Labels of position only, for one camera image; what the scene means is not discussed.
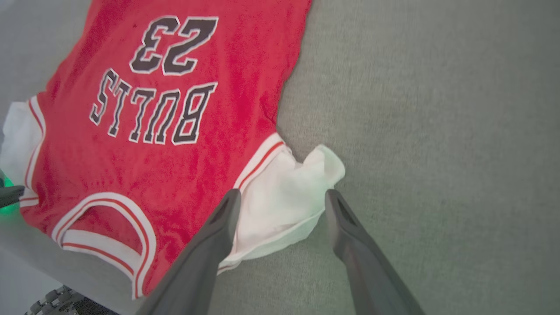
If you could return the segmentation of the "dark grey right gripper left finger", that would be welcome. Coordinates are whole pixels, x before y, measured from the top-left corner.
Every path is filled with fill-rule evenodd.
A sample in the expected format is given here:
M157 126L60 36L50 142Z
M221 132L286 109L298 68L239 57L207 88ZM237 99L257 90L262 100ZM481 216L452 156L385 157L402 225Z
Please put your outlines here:
M228 191L136 315L208 315L219 264L230 255L242 201Z

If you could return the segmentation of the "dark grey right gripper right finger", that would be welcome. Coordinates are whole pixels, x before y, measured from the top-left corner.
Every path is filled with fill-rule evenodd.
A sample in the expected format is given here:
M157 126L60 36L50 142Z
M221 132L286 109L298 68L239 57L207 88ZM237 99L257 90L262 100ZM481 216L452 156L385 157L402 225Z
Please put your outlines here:
M426 315L336 189L325 194L325 214L330 245L345 265L356 315Z

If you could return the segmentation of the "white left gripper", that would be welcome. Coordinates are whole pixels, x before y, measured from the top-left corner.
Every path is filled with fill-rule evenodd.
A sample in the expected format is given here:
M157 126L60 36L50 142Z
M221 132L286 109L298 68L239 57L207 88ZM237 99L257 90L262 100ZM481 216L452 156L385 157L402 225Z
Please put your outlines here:
M20 198L24 191L25 187L22 185L0 187L0 216L10 216L12 213L18 213Z

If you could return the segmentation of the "red basketball jersey number 23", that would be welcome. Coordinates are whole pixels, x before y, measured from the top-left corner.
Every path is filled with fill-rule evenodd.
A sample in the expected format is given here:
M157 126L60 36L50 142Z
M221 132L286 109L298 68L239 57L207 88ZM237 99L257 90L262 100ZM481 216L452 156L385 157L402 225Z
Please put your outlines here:
M22 217L148 296L224 194L233 246L217 272L306 239L345 175L318 145L298 162L277 131L312 0L92 0L46 84L13 102L0 170Z

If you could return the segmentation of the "grey upholstered sofa seat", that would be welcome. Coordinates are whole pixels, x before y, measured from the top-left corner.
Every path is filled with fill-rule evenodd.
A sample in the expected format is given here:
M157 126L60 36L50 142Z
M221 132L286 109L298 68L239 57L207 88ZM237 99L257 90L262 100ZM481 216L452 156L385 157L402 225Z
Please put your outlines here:
M88 0L0 13L0 115L46 85ZM337 186L428 315L560 315L560 0L318 0L278 130L337 153ZM120 313L130 281L0 217L0 315L41 287L26 263ZM354 315L323 215L306 241L217 278L212 315Z

